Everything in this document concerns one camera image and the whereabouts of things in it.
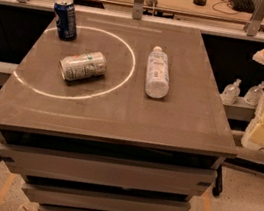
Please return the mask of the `right sanitizer bottle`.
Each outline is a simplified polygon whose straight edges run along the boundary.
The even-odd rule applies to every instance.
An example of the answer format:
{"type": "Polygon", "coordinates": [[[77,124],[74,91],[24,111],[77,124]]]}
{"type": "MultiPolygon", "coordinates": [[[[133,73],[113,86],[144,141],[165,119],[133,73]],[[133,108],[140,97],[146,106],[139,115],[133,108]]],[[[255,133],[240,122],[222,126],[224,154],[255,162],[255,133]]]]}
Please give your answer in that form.
{"type": "Polygon", "coordinates": [[[244,102],[255,107],[259,102],[262,91],[264,91],[264,81],[260,82],[257,86],[252,86],[247,91],[246,95],[244,95],[244,102]]]}

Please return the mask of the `grey drawer cabinet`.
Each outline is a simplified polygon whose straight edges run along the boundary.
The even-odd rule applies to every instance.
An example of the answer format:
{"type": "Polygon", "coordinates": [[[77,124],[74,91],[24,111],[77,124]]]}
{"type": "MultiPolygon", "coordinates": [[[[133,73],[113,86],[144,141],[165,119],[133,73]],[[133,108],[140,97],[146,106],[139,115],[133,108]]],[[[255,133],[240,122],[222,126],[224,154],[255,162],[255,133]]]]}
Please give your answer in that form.
{"type": "Polygon", "coordinates": [[[0,156],[40,211],[189,211],[236,154],[196,29],[79,12],[75,40],[49,27],[0,90],[0,156]],[[168,57],[163,98],[145,91],[168,57]],[[102,76],[65,81],[60,60],[101,52],[102,76]]]}

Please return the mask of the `white green soda can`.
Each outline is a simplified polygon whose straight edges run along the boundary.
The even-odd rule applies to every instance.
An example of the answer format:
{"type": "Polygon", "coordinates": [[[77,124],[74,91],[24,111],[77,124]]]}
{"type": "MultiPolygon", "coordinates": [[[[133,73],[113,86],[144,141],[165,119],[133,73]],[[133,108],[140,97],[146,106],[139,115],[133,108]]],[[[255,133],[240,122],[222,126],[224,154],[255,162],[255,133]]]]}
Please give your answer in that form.
{"type": "Polygon", "coordinates": [[[107,70],[106,57],[101,52],[64,57],[59,63],[65,81],[102,76],[107,70]]]}

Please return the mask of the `right metal bracket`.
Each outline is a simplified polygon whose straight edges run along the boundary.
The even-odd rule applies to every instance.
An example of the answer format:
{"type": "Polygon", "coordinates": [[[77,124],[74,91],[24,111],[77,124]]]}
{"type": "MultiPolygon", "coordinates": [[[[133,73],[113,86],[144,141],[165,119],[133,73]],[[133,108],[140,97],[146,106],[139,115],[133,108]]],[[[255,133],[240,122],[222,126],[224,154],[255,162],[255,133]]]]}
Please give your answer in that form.
{"type": "Polygon", "coordinates": [[[264,0],[257,0],[255,10],[249,22],[244,26],[244,31],[247,36],[255,37],[261,27],[261,22],[264,19],[264,0]]]}

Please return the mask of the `black keyboard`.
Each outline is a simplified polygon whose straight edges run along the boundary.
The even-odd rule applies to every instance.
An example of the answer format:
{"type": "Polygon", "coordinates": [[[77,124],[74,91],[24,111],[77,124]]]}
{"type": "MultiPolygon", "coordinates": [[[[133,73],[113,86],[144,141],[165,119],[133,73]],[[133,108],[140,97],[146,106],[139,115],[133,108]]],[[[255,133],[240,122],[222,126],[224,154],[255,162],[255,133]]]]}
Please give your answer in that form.
{"type": "Polygon", "coordinates": [[[233,10],[252,14],[255,10],[254,2],[252,0],[230,0],[233,10]]]}

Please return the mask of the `left sanitizer bottle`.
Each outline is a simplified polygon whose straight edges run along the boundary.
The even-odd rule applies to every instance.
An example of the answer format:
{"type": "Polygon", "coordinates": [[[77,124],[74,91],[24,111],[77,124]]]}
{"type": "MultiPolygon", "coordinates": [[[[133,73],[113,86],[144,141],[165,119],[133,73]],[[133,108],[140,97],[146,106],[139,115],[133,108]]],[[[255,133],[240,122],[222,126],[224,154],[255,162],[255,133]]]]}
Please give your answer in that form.
{"type": "Polygon", "coordinates": [[[241,80],[236,79],[235,82],[226,86],[226,88],[223,90],[223,93],[221,93],[221,100],[224,102],[224,104],[233,104],[235,102],[235,100],[238,98],[238,95],[240,95],[240,83],[241,80]]]}

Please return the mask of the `blue soda can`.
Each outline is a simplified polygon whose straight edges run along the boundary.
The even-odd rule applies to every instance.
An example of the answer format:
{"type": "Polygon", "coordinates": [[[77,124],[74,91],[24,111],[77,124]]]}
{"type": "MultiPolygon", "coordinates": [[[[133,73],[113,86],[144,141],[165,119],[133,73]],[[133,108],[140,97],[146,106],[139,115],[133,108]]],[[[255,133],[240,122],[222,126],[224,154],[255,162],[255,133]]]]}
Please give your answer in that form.
{"type": "Polygon", "coordinates": [[[74,40],[77,35],[76,14],[73,0],[56,0],[54,12],[56,14],[56,25],[58,36],[63,40],[74,40]]]}

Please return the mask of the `sanitizer bottle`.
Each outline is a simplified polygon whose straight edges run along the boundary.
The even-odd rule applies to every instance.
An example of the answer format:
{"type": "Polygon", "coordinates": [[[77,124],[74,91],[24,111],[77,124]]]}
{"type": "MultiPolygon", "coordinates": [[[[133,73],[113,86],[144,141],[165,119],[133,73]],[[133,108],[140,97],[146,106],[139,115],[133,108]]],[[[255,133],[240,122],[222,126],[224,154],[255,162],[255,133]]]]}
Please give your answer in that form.
{"type": "Polygon", "coordinates": [[[221,100],[224,102],[224,104],[233,104],[235,102],[235,100],[238,98],[238,95],[240,95],[240,83],[241,80],[236,79],[235,82],[226,86],[226,88],[223,90],[223,93],[221,93],[221,100]]]}
{"type": "Polygon", "coordinates": [[[262,91],[264,91],[264,81],[260,82],[257,86],[252,86],[247,91],[246,95],[244,95],[244,102],[255,107],[259,102],[262,91]]]}

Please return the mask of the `clear plastic water bottle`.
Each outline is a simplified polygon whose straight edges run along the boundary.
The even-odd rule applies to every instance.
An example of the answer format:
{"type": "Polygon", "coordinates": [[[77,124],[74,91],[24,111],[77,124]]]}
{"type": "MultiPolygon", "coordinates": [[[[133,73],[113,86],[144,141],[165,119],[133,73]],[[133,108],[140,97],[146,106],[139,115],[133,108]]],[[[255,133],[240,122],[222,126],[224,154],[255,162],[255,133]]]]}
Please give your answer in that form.
{"type": "Polygon", "coordinates": [[[149,54],[144,86],[150,98],[160,99],[168,94],[170,83],[168,66],[167,54],[160,46],[154,47],[149,54]]]}

